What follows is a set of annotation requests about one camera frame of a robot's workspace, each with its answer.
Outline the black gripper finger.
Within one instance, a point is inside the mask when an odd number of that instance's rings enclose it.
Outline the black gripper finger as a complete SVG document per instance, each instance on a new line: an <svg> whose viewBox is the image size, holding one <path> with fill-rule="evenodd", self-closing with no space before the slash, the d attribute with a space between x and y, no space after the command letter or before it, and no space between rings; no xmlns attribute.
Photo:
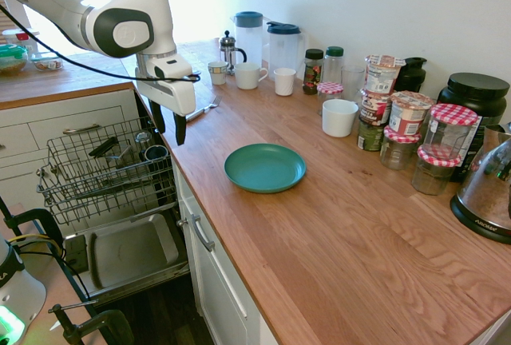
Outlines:
<svg viewBox="0 0 511 345"><path fill-rule="evenodd" d="M186 116L181 116L177 113L173 114L175 123L175 138L177 145L183 145L186 138L187 120Z"/></svg>
<svg viewBox="0 0 511 345"><path fill-rule="evenodd" d="M164 134L166 130L165 121L163 114L161 112L160 104L156 103L155 101L150 100L149 106L151 109L151 113L153 115L153 121L156 126L156 129L160 134Z"/></svg>

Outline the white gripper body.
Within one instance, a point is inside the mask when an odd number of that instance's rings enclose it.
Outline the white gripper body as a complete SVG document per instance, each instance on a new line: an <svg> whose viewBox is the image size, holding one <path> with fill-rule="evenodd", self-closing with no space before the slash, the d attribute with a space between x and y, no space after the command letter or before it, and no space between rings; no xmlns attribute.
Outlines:
<svg viewBox="0 0 511 345"><path fill-rule="evenodd" d="M163 105L180 116L196 110L195 90L191 82L137 80L137 89L150 101Z"/></svg>

